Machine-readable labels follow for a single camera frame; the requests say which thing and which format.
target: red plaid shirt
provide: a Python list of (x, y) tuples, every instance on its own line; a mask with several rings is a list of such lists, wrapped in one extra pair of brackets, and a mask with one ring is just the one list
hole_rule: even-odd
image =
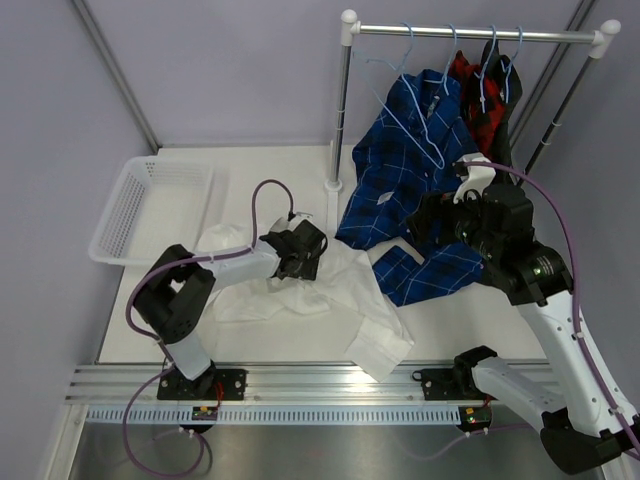
[(462, 51), (451, 63), (449, 76), (456, 79), (461, 87), (460, 116), (467, 124), (471, 137), (480, 152), (491, 158), (491, 145), (498, 125), (504, 116), (505, 105), (500, 96), (500, 87), (489, 75), (484, 76), (485, 112), (480, 101), (480, 74), (482, 65), (469, 65)]

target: gray wall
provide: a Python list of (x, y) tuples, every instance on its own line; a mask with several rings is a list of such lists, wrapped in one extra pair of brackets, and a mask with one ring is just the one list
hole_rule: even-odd
[[(88, 0), (151, 126), (164, 144), (328, 143), (333, 135), (340, 14), (365, 23), (562, 30), (578, 0)], [(399, 62), (408, 40), (358, 37), (355, 49)], [(442, 69), (452, 40), (419, 39), (408, 71)], [(482, 44), (461, 42), (472, 60)], [(504, 45), (515, 51), (515, 43)], [(551, 45), (518, 57), (531, 88)], [(397, 77), (367, 65), (384, 96)], [(355, 72), (345, 137), (359, 140), (380, 111)]]
[(0, 476), (32, 479), (120, 276), (89, 240), (146, 147), (67, 2), (2, 2), (0, 45)]
[[(614, 376), (640, 407), (640, 5), (600, 0), (591, 25), (608, 18), (619, 19), (622, 31), (585, 79), (563, 129), (532, 173), (568, 217), (581, 261), (585, 317)], [(546, 127), (542, 117), (550, 120), (580, 67), (585, 52), (574, 53), (558, 73), (530, 140), (539, 138)], [(518, 152), (521, 164), (534, 142), (525, 143)], [(557, 220), (544, 202), (537, 205), (541, 239), (566, 251)]]

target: metal rod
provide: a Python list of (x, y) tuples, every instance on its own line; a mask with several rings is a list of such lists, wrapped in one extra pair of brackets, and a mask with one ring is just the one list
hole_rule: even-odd
[(100, 30), (98, 22), (91, 12), (91, 9), (86, 4), (85, 0), (71, 0), (71, 5), (82, 22), (91, 43), (95, 47), (102, 64), (106, 68), (111, 80), (120, 93), (125, 106), (133, 117), (133, 121), (140, 130), (140, 133), (144, 136), (153, 153), (158, 153), (161, 144), (151, 128), (151, 125), (149, 125), (149, 122), (147, 121), (140, 104), (136, 100), (136, 97), (133, 95), (133, 91), (122, 73), (122, 69), (118, 65), (113, 53), (111, 52), (109, 44)]
[(342, 135), (344, 133), (344, 112), (347, 104), (347, 84), (349, 83), (349, 65), (351, 64), (351, 46), (342, 46), (340, 59), (340, 93), (338, 94), (338, 110), (336, 115), (336, 134), (331, 152), (329, 183), (332, 187), (339, 185), (340, 157), (342, 156)]
[[(598, 0), (582, 0), (576, 8), (573, 17), (567, 24), (566, 30), (581, 30), (597, 3)], [(540, 75), (538, 82), (531, 91), (531, 95), (529, 95), (529, 98), (522, 108), (522, 113), (520, 113), (517, 120), (512, 125), (510, 138), (512, 150), (515, 149), (516, 145), (518, 144), (525, 127), (527, 126), (529, 120), (531, 119), (531, 116), (535, 112), (540, 99), (544, 95), (544, 92), (549, 87), (551, 80), (554, 78), (558, 67), (564, 60), (569, 47), (570, 44), (568, 43), (560, 43), (556, 46), (553, 53), (551, 54), (547, 65), (542, 71), (542, 75)]]
[[(443, 37), (453, 38), (453, 32), (450, 27), (409, 27), (399, 25), (356, 25), (354, 33), (365, 35), (413, 35), (416, 37)], [(493, 30), (491, 28), (458, 28), (456, 27), (458, 38), (470, 38), (475, 40), (491, 40), (493, 38)], [(520, 40), (520, 32), (518, 30), (497, 30), (496, 38), (498, 40)], [(582, 43), (587, 45), (594, 44), (596, 41), (595, 32), (527, 32), (522, 36), (525, 42), (546, 42), (546, 43)]]
[[(564, 97), (564, 100), (562, 101), (560, 108), (558, 108), (558, 111), (556, 112), (555, 117), (553, 117), (553, 120), (547, 127), (547, 131), (544, 132), (544, 135), (542, 136), (542, 140), (540, 140), (540, 143), (536, 147), (535, 152), (533, 152), (533, 155), (531, 155), (531, 158), (529, 159), (529, 162), (527, 163), (527, 166), (524, 169), (524, 172), (526, 174), (529, 174), (529, 172), (531, 172), (531, 169), (536, 164), (536, 162), (540, 159), (541, 155), (544, 153), (547, 147), (551, 145), (551, 140), (553, 139), (553, 135), (555, 134), (557, 129), (562, 126), (562, 119), (567, 110), (567, 107), (569, 106), (569, 103), (571, 103), (571, 100), (573, 99), (573, 96), (575, 95), (576, 91), (578, 90), (578, 87), (580, 86), (582, 80), (584, 79), (585, 74), (587, 73), (589, 68), (595, 63), (596, 63), (596, 59), (592, 57), (587, 57), (587, 59), (585, 60), (584, 64), (582, 65), (582, 68), (580, 69), (580, 72), (578, 73), (578, 76), (575, 78), (575, 80), (571, 84), (571, 88), (567, 92), (567, 95)], [(518, 181), (518, 185), (522, 185), (522, 183), (523, 183), (523, 180), (520, 179)]]

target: plaid shirt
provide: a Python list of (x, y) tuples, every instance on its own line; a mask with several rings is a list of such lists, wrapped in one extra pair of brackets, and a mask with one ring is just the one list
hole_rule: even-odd
[[(446, 78), (447, 96), (438, 72), (425, 70), (405, 78), (425, 116), (429, 139), (444, 157), (445, 168), (437, 169), (383, 110), (353, 149), (358, 185), (336, 234), (352, 248), (366, 250), (396, 237), (413, 245), (405, 218), (418, 208), (423, 193), (455, 191), (460, 180), (451, 164), (466, 153), (478, 151), (460, 118), (458, 82)], [(402, 79), (391, 87), (386, 105), (428, 156), (439, 163), (440, 157), (424, 137), (422, 122)], [(394, 247), (373, 266), (382, 293), (398, 306), (453, 293), (480, 278), (480, 256), (466, 245), (438, 247), (427, 242), (414, 247), (425, 258), (422, 265)]]
[(478, 150), (489, 156), (495, 132), (505, 113), (505, 105), (500, 96), (501, 89), (491, 78), (489, 71), (484, 76), (485, 111), (480, 101), (480, 75), (482, 65), (469, 65), (461, 51), (449, 68), (449, 76), (455, 78), (462, 87), (460, 98), (462, 117), (471, 131)]

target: clothes rack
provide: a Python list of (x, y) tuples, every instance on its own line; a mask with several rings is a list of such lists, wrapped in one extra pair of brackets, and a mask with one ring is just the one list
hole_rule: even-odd
[[(416, 37), (439, 37), (439, 38), (453, 38), (454, 32), (448, 26), (444, 27), (411, 27), (403, 25), (364, 25), (358, 20), (356, 12), (353, 10), (345, 10), (342, 12), (342, 30), (340, 34), (340, 43), (342, 45), (341, 59), (340, 59), (340, 88), (338, 93), (338, 105), (336, 116), (336, 131), (334, 135), (332, 150), (331, 150), (331, 164), (329, 169), (329, 178), (325, 182), (325, 188), (329, 193), (329, 211), (335, 210), (333, 208), (336, 203), (337, 192), (342, 188), (342, 182), (340, 181), (340, 157), (342, 153), (342, 140), (344, 131), (344, 116), (347, 101), (347, 87), (349, 83), (349, 68), (351, 60), (351, 47), (356, 35), (399, 35), (409, 36), (413, 34)], [(542, 153), (551, 145), (551, 139), (557, 130), (562, 125), (562, 118), (569, 105), (570, 101), (574, 97), (578, 86), (585, 78), (586, 73), (595, 65), (595, 60), (601, 59), (607, 48), (611, 44), (613, 37), (620, 31), (620, 22), (617, 20), (608, 20), (602, 24), (599, 30), (593, 32), (536, 32), (536, 31), (523, 31), (523, 42), (543, 42), (543, 43), (567, 43), (567, 44), (583, 44), (591, 45), (589, 54), (585, 63), (576, 76), (569, 92), (565, 96), (561, 106), (559, 107), (556, 115), (549, 124), (547, 131), (540, 140), (538, 147), (536, 148), (531, 159), (527, 163), (526, 172), (528, 173), (536, 161), (540, 158)], [(506, 41), (519, 41), (520, 31), (513, 30), (494, 30), (492, 28), (456, 28), (455, 33), (458, 38), (475, 39), (475, 40), (497, 40)]]

